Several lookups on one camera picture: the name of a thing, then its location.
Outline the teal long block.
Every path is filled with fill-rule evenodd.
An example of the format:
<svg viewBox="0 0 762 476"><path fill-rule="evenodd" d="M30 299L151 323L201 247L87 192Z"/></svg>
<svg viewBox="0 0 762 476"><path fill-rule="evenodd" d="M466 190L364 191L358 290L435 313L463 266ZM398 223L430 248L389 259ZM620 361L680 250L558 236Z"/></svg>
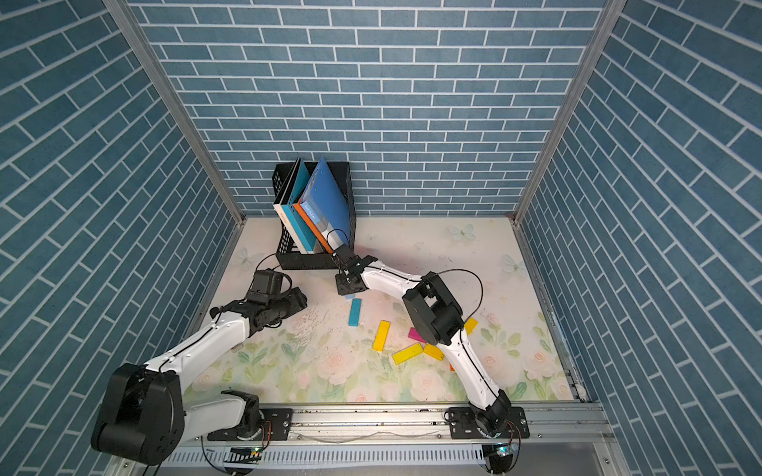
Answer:
<svg viewBox="0 0 762 476"><path fill-rule="evenodd" d="M347 321L347 325L348 326L350 326L350 327L358 327L359 326L360 314L361 314L361 306L362 306L361 299L353 299L351 301L349 318L348 318L348 321Z"/></svg>

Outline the yellow long block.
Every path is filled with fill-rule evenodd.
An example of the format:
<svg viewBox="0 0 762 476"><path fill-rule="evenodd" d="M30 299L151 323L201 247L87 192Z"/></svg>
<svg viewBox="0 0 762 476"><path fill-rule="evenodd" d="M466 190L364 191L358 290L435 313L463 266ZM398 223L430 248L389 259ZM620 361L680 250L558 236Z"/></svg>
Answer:
<svg viewBox="0 0 762 476"><path fill-rule="evenodd" d="M382 352L385 348L386 340L390 331L391 323L389 321L380 321L372 349L376 352Z"/></svg>

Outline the magenta block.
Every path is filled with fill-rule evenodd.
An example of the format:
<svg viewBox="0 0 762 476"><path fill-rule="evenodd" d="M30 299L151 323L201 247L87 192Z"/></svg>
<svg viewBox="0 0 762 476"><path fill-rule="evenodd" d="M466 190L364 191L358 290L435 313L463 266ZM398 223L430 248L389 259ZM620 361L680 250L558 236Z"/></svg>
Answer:
<svg viewBox="0 0 762 476"><path fill-rule="evenodd" d="M414 329L414 327L411 327L408 332L408 337L410 339L413 339L414 341L420 342L420 343L426 343L426 340Z"/></svg>

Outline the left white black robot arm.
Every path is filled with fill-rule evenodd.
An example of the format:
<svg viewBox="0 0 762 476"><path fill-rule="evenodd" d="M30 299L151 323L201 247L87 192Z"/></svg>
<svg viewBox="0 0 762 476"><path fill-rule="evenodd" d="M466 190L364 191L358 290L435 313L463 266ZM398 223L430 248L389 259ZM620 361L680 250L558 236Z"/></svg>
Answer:
<svg viewBox="0 0 762 476"><path fill-rule="evenodd" d="M219 357L266 328L304 311L308 298L275 270L254 273L243 299L210 309L210 323L143 364L110 376L90 437L93 450L158 466L180 444L229 432L238 440L268 438L258 396L224 390L187 405L184 393Z"/></svg>

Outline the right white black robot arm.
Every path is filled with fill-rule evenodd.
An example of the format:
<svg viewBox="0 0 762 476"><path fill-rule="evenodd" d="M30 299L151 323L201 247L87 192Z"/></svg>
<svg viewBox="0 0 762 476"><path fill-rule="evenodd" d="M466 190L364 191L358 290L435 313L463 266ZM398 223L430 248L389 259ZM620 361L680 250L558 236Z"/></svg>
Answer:
<svg viewBox="0 0 762 476"><path fill-rule="evenodd" d="M420 337L444 353L462 381L480 432L489 438L508 432L512 404L477 358L464 311L438 273L404 273L373 256L360 257L346 245L331 258L339 269L335 281L340 295L377 291L400 299Z"/></svg>

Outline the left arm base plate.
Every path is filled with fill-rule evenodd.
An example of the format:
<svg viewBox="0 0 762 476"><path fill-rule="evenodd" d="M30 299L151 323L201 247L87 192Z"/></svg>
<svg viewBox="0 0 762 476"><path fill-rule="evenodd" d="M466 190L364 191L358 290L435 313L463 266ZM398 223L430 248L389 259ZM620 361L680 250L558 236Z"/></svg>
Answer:
<svg viewBox="0 0 762 476"><path fill-rule="evenodd" d="M291 432L294 411L290 408L273 408L260 410L253 430L246 430L243 426L227 428L212 432L206 437L208 441L259 441L262 443L272 441L286 441Z"/></svg>

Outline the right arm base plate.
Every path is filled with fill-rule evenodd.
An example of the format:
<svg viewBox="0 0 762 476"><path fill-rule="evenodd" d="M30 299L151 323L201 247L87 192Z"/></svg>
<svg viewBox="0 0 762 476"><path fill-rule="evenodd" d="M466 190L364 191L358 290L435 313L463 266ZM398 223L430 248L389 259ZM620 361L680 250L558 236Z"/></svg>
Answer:
<svg viewBox="0 0 762 476"><path fill-rule="evenodd" d="M452 407L444 412L444 420L453 440L511 440L530 436L525 412L519 407L490 408L487 411Z"/></svg>

